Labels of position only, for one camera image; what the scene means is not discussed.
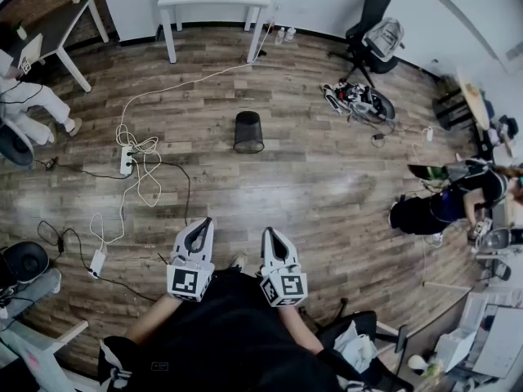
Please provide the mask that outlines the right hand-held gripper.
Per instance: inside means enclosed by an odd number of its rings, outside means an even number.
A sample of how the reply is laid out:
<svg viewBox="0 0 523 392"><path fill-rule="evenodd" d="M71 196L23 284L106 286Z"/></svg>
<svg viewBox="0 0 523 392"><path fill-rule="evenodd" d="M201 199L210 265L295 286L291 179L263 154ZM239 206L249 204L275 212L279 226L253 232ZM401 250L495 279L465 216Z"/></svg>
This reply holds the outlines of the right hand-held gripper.
<svg viewBox="0 0 523 392"><path fill-rule="evenodd" d="M307 298L307 277L291 240L272 227L262 235L261 291L271 307L295 306Z"/></svg>

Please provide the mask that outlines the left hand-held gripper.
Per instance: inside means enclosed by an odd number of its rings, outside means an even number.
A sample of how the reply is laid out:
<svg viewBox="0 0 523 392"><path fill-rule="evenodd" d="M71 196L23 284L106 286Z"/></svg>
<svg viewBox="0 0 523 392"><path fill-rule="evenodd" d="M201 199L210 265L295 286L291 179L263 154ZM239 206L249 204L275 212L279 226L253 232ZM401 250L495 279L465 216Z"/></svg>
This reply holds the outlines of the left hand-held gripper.
<svg viewBox="0 0 523 392"><path fill-rule="evenodd" d="M167 293L182 301L201 302L210 285L214 223L208 217L185 227L176 236L167 265Z"/></svg>

